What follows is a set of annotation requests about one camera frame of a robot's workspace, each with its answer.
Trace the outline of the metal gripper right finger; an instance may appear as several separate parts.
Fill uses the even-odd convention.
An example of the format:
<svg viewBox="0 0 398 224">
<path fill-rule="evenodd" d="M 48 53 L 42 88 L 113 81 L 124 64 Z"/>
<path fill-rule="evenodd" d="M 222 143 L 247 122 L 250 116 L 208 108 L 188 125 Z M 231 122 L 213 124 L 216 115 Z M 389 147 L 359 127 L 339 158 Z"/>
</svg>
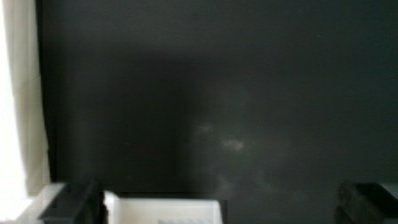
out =
<svg viewBox="0 0 398 224">
<path fill-rule="evenodd" d="M 344 182 L 334 224 L 398 224 L 398 183 Z"/>
</svg>

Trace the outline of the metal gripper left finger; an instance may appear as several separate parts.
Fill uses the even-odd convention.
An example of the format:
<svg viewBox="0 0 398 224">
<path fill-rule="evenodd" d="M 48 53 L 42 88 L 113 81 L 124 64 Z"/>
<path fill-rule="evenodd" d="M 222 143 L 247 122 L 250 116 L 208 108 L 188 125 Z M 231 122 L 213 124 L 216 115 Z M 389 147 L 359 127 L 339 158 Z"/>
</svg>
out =
<svg viewBox="0 0 398 224">
<path fill-rule="evenodd" d="M 108 224 L 106 215 L 99 181 L 67 183 L 39 215 L 42 224 Z"/>
</svg>

